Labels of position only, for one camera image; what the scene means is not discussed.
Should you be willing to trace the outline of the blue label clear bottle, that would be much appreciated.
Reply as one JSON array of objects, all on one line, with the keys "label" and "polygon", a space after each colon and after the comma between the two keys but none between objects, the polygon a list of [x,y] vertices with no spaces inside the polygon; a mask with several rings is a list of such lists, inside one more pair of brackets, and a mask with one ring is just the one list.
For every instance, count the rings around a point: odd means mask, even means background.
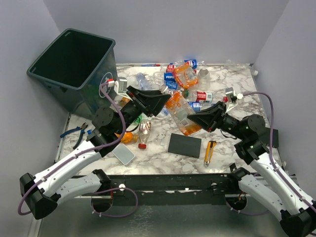
[{"label": "blue label clear bottle", "polygon": [[191,106],[191,108],[195,111],[201,111],[203,109],[207,109],[211,107],[213,104],[209,102],[188,102],[188,104]]}]

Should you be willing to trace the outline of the red label clear bottle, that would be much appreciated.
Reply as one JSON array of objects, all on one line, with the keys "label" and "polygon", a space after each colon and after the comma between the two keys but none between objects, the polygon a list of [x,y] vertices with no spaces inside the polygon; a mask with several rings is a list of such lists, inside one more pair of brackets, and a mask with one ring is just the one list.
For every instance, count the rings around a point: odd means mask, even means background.
[{"label": "red label clear bottle", "polygon": [[217,103],[218,101],[224,101],[224,96],[208,91],[191,91],[187,99],[190,102]]}]

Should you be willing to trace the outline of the red cap clear bottle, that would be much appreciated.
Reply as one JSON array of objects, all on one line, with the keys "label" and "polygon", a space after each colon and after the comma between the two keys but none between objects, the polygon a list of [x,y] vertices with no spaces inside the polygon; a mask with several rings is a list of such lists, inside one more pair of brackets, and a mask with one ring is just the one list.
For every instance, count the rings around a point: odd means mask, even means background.
[{"label": "red cap clear bottle", "polygon": [[147,141],[150,137],[151,133],[151,122],[149,120],[142,120],[139,125],[139,131],[138,131],[138,138],[139,138],[139,144],[138,148],[141,150],[146,149],[147,147]]}]

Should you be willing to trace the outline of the crushed orange label bottle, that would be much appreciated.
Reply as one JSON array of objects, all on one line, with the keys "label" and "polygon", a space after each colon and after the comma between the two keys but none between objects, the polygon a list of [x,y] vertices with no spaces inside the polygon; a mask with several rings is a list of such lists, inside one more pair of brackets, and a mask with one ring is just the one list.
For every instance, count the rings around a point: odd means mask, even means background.
[{"label": "crushed orange label bottle", "polygon": [[189,136],[201,130],[201,127],[187,118],[188,115],[193,115],[195,112],[186,99],[183,97],[181,91],[171,90],[167,85],[161,85],[162,94],[170,95],[169,100],[165,106],[179,130],[185,135]]}]

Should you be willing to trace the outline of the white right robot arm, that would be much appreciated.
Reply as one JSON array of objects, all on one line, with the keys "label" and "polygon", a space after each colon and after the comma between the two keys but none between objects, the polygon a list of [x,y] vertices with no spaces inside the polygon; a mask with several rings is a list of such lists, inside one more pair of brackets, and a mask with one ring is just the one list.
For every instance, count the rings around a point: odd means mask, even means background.
[{"label": "white right robot arm", "polygon": [[286,174],[260,140],[267,130],[262,116],[250,115],[238,120],[227,114],[225,103],[218,102],[187,118],[207,132],[219,129],[240,139],[235,144],[237,155],[268,183],[268,186],[260,184],[254,175],[239,168],[227,180],[230,192],[241,190],[255,198],[277,218],[289,237],[306,237],[315,231],[316,201]]}]

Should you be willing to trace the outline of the green plastic bottle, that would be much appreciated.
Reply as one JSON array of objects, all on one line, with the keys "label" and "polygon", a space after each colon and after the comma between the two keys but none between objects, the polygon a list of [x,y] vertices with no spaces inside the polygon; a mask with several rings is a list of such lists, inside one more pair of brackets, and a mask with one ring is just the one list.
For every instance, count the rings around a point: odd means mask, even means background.
[{"label": "green plastic bottle", "polygon": [[139,125],[141,120],[142,120],[142,115],[140,115],[132,124],[133,125]]}]

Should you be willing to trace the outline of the pepsi bottle upper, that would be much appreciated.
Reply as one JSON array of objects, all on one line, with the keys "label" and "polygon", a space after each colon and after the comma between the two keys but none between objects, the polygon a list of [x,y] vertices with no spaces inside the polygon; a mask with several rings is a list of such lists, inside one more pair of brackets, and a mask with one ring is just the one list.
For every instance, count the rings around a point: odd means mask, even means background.
[{"label": "pepsi bottle upper", "polygon": [[172,73],[155,72],[153,74],[155,83],[163,83],[164,81],[175,81]]}]

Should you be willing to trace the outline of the clear crushed water bottle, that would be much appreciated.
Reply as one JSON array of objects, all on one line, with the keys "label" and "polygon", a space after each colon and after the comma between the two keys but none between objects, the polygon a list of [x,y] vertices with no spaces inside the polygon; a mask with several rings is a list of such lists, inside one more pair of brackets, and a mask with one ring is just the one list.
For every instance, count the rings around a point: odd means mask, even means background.
[{"label": "clear crushed water bottle", "polygon": [[147,81],[143,73],[138,73],[136,75],[136,80],[139,83],[141,90],[153,90],[152,85]]}]

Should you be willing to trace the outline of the small orange juice bottle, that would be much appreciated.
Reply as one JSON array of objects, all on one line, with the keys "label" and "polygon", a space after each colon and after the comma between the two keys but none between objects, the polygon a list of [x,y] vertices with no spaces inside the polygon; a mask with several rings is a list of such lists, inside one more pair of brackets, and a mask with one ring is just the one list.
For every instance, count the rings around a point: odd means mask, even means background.
[{"label": "small orange juice bottle", "polygon": [[119,105],[121,107],[124,107],[125,105],[127,105],[127,103],[130,102],[130,99],[126,98],[126,97],[122,97],[122,99],[119,102]]}]

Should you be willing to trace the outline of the black rectangular box centre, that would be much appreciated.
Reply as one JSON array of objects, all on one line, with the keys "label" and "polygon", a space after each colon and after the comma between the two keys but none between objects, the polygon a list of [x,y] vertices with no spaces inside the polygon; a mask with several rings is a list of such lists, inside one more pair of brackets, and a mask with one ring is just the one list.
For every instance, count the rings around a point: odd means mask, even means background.
[{"label": "black rectangular box centre", "polygon": [[199,158],[201,150],[201,139],[191,136],[179,135],[172,133],[169,140],[168,152],[192,157]]}]

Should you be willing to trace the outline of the big orange bottle at back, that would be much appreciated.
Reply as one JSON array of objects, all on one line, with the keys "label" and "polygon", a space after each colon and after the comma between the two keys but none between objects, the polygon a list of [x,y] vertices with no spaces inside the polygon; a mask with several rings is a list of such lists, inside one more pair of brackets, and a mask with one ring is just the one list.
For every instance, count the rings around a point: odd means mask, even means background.
[{"label": "big orange bottle at back", "polygon": [[198,76],[188,62],[175,67],[172,74],[175,81],[183,89],[190,89],[198,84]]}]

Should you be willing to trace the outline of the white grey rectangular case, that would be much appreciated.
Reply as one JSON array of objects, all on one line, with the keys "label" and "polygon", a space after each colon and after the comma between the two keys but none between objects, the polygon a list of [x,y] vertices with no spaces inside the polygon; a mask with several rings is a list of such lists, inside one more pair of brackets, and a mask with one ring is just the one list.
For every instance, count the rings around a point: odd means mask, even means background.
[{"label": "white grey rectangular case", "polygon": [[123,165],[128,165],[135,158],[135,154],[125,144],[117,145],[113,154]]}]

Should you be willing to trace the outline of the black box right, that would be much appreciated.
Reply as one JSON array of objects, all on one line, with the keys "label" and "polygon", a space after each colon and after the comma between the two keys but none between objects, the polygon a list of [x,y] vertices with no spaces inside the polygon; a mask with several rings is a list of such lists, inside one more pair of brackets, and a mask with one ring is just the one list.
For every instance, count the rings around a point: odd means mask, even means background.
[{"label": "black box right", "polygon": [[[262,138],[262,143],[264,143],[266,146],[270,145],[270,128],[265,128],[265,134]],[[278,148],[279,147],[279,130],[273,129],[273,138],[272,138],[272,147]]]}]

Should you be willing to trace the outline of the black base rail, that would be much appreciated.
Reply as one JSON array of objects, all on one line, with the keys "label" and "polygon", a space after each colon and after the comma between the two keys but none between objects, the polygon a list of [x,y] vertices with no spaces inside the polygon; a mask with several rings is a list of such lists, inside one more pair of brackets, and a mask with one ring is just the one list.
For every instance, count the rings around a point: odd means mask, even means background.
[{"label": "black base rail", "polygon": [[241,194],[237,180],[228,173],[170,175],[102,175],[101,190],[126,186],[125,191],[95,194],[98,204],[138,205],[224,205],[226,198]]}]

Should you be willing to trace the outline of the blue handled pliers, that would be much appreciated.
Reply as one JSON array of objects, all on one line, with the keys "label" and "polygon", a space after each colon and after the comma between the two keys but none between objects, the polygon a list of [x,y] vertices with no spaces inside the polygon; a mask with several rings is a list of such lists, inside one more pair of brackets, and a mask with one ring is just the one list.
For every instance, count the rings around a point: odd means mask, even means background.
[{"label": "blue handled pliers", "polygon": [[71,133],[74,133],[74,132],[77,132],[77,131],[80,131],[79,133],[79,138],[77,140],[77,142],[75,143],[75,145],[73,146],[73,150],[75,150],[81,143],[82,141],[82,138],[83,138],[83,135],[85,134],[85,129],[88,127],[88,124],[86,123],[83,123],[81,126],[77,126],[76,128],[73,128],[73,129],[70,129],[64,133],[62,133],[60,135],[60,138],[64,138],[65,136],[71,134]]}]

